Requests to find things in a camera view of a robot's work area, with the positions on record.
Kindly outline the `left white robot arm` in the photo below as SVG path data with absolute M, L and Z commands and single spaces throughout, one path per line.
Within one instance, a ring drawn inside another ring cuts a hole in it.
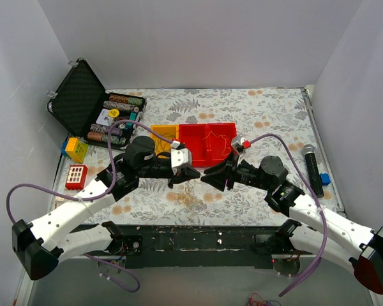
M 75 256 L 93 251 L 119 254 L 128 239 L 112 221 L 87 230 L 77 231 L 77 227 L 136 190 L 141 178 L 166 179 L 168 187 L 173 187 L 199 177 L 185 144 L 173 141 L 169 152 L 157 156 L 154 140 L 138 136 L 76 196 L 31 222 L 15 222 L 13 251 L 33 281 Z

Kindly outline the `red double plastic bin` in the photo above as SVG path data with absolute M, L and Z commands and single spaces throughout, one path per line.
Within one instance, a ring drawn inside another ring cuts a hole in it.
M 233 122 L 179 125 L 179 141 L 190 150 L 195 168 L 208 168 L 223 161 L 232 152 L 230 143 L 236 135 Z

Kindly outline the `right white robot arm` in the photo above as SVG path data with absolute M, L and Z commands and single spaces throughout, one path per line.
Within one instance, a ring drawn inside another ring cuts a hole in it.
M 276 212 L 289 218 L 287 231 L 276 237 L 283 253 L 294 249 L 318 253 L 352 272 L 364 287 L 383 295 L 383 227 L 378 230 L 357 224 L 327 208 L 287 180 L 288 171 L 279 157 L 267 156 L 259 167 L 237 162 L 230 155 L 204 172 L 201 180 L 223 191 L 235 183 L 267 192 L 265 201 Z

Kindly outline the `yellow plastic bin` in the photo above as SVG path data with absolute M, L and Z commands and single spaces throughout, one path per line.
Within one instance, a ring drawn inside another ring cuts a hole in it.
M 179 126 L 177 124 L 174 125 L 152 125 L 151 129 L 162 137 L 173 140 L 178 139 L 179 136 Z M 155 143 L 155 153 L 159 154 L 161 152 L 170 152 L 170 144 L 158 138 L 154 134 L 150 134 L 151 138 Z

